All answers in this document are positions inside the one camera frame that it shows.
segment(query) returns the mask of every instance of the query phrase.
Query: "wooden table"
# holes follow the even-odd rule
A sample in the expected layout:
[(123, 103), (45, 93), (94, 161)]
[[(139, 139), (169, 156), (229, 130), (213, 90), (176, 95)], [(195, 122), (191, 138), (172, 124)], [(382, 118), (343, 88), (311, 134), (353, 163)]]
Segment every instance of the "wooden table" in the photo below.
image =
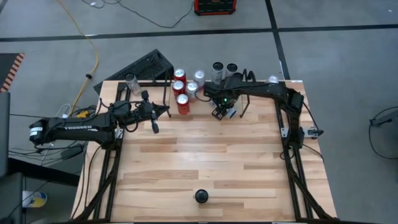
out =
[[(114, 102), (117, 85), (117, 81), (103, 83), (100, 97), (106, 105)], [(286, 85), (305, 96), (302, 82)], [(151, 101), (162, 104), (163, 88), (143, 89), (148, 90)], [(179, 115), (170, 91), (168, 88), (166, 99), (172, 118), (166, 113), (159, 118), (159, 134), (153, 134), (148, 121), (124, 136), (111, 221), (294, 221), (285, 162), (279, 157), (282, 145), (274, 100), (251, 96), (243, 118), (238, 111), (232, 119), (218, 121), (210, 114), (213, 108), (204, 102), (191, 104), (190, 115)], [(245, 104), (244, 99), (237, 107)], [(141, 99), (132, 96), (131, 100)], [(301, 125), (312, 126), (305, 109)], [(304, 143), (319, 151), (317, 140), (306, 139)], [(86, 174), (97, 147), (95, 142), (88, 145)], [(322, 160), (305, 147), (300, 152), (309, 191), (335, 217)], [(94, 158), (88, 200), (98, 189), (103, 157), (102, 150)], [(193, 196), (198, 189), (208, 191), (207, 203), (196, 203)], [(73, 210), (80, 192), (81, 180)], [(302, 194), (299, 189), (297, 192), (305, 216)], [(77, 215), (83, 210), (84, 196), (85, 190)], [(107, 199), (105, 193), (100, 218), (104, 217)]]

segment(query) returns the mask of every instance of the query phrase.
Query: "red can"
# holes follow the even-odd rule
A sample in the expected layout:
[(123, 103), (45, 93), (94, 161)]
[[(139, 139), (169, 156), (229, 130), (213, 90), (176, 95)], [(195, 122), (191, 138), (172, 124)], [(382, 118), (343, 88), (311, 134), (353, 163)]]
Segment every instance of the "red can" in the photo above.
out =
[(173, 83), (173, 92), (174, 92), (174, 98), (176, 99), (179, 95), (185, 94), (184, 83), (181, 81), (175, 81)]
[(181, 94), (177, 97), (177, 107), (178, 107), (178, 112), (181, 115), (189, 114), (189, 102), (187, 95)]
[(184, 85), (187, 84), (187, 76), (185, 74), (184, 69), (178, 68), (174, 70), (174, 80), (179, 80), (184, 83)]

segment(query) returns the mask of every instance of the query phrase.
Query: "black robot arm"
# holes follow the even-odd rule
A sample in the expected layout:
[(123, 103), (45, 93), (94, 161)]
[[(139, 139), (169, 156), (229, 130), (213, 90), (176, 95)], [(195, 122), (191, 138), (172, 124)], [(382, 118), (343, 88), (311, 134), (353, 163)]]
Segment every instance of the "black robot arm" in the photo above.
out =
[(106, 106), (106, 113), (96, 114), (90, 118), (43, 118), (29, 126), (30, 138), (36, 146), (54, 140), (95, 141), (103, 149), (114, 149), (117, 138), (116, 130), (127, 129), (127, 126), (151, 120), (154, 133), (159, 132), (156, 119), (168, 106), (160, 106), (149, 102), (147, 91), (142, 92), (142, 101), (117, 101)]
[(205, 83), (204, 95), (210, 97), (216, 104), (213, 116), (218, 119), (222, 119), (227, 111), (233, 108), (240, 95), (274, 99), (288, 117), (289, 132), (285, 138), (287, 145), (302, 147), (304, 132), (300, 127), (300, 114), (304, 96), (294, 89), (280, 83), (244, 82), (241, 74), (235, 73), (225, 78), (220, 85)]

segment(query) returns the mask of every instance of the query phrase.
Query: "yellow cable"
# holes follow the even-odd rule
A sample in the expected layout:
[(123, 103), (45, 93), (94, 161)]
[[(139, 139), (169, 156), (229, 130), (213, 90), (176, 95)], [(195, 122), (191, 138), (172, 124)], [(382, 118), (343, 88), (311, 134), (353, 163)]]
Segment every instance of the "yellow cable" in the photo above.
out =
[[(70, 17), (70, 19), (73, 21), (73, 23), (75, 24), (75, 26), (76, 26), (77, 30), (79, 31), (80, 35), (82, 35), (83, 37), (86, 37), (86, 39), (87, 39), (88, 41), (90, 41), (90, 44), (91, 44), (91, 45), (93, 46), (93, 48), (94, 48), (94, 51), (95, 51), (95, 65), (94, 65), (94, 68), (91, 69), (91, 71), (89, 72), (89, 74), (92, 75), (92, 74), (96, 71), (96, 69), (98, 68), (98, 61), (99, 61), (99, 60), (98, 60), (98, 51), (97, 51), (97, 48), (95, 47), (95, 45), (94, 45), (94, 43), (91, 41), (91, 39), (88, 38), (88, 37), (80, 30), (79, 25), (77, 24), (76, 20), (75, 20), (75, 19), (73, 18), (73, 16), (69, 13), (68, 9), (66, 9), (66, 7), (63, 5), (63, 3), (61, 2), (61, 0), (57, 0), (57, 2), (62, 6), (63, 10), (65, 10), (65, 12), (68, 14), (68, 16)], [(73, 103), (72, 108), (71, 108), (71, 110), (70, 110), (70, 114), (73, 113), (73, 110), (75, 109), (75, 106), (76, 106), (76, 104), (77, 104), (77, 101), (80, 99), (81, 94), (83, 93), (83, 90), (84, 90), (85, 87), (86, 87), (86, 84), (87, 84), (88, 79), (89, 79), (89, 78), (86, 77), (85, 82), (84, 82), (83, 85), (81, 86), (80, 91), (79, 91), (79, 94), (77, 95), (77, 97), (76, 97), (76, 99), (75, 99), (75, 102)]]

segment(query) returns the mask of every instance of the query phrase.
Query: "gray floor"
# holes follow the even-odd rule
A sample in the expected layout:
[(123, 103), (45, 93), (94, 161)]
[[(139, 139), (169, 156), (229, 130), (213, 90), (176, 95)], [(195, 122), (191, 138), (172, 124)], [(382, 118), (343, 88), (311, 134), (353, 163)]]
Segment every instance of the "gray floor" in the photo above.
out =
[[(232, 16), (197, 17), (191, 13), (172, 30), (156, 27), (118, 5), (94, 9), (81, 1), (64, 2), (86, 34), (271, 26), (263, 0), (238, 0), (238, 10)], [(191, 1), (123, 3), (154, 21), (170, 25), (189, 10)], [(398, 3), (390, 0), (278, 0), (272, 5), (278, 27), (398, 23)], [(8, 0), (0, 14), (0, 37), (53, 35), (78, 35), (56, 1)], [(372, 152), (368, 120), (378, 111), (396, 105), (398, 30), (297, 32), (280, 36), (291, 79), (304, 80), (312, 113), (325, 130), (320, 145), (338, 216), (351, 221), (396, 223), (398, 164)], [(94, 43), (100, 64), (79, 106), (95, 104), (98, 96), (93, 85), (153, 49), (159, 49), (175, 67), (185, 68), (190, 75), (198, 68), (209, 72), (212, 62), (222, 61), (251, 69), (259, 78), (281, 76), (271, 33), (98, 39)], [(21, 114), (53, 116), (62, 104), (73, 103), (84, 74), (95, 62), (86, 40), (1, 42), (0, 53), (4, 52), (26, 54), (10, 90), (11, 111)], [(11, 147), (32, 147), (27, 127), (33, 121), (34, 118), (12, 117)], [(398, 156), (394, 151), (396, 131), (394, 124), (373, 130), (374, 144), (381, 154)], [(54, 166), (76, 172), (81, 158)], [(28, 188), (34, 189), (35, 184), (38, 183), (28, 184)], [(44, 217), (46, 221), (59, 221), (69, 216), (75, 189), (57, 189), (57, 185), (43, 189), (50, 195), (49, 204), (29, 211), (28, 222)], [(63, 203), (51, 203), (51, 198)]]

